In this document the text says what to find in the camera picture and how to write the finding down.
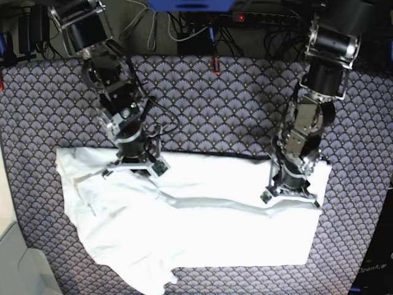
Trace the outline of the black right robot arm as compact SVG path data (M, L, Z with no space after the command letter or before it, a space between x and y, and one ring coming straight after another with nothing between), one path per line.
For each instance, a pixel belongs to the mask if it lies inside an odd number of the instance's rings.
M104 171L143 171L160 177L169 169L161 156L163 126L147 133L144 122L157 103L143 90L131 58L113 39L102 1L65 1L49 8L68 54L83 59L82 79L99 99L98 121L117 147Z

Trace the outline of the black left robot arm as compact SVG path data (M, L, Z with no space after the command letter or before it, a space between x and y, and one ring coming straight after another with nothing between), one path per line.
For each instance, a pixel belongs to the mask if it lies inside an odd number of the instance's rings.
M308 67L271 141L266 207L322 205L329 190L348 198L386 190L392 173L392 79L366 73L366 54L391 1L329 1L311 23Z

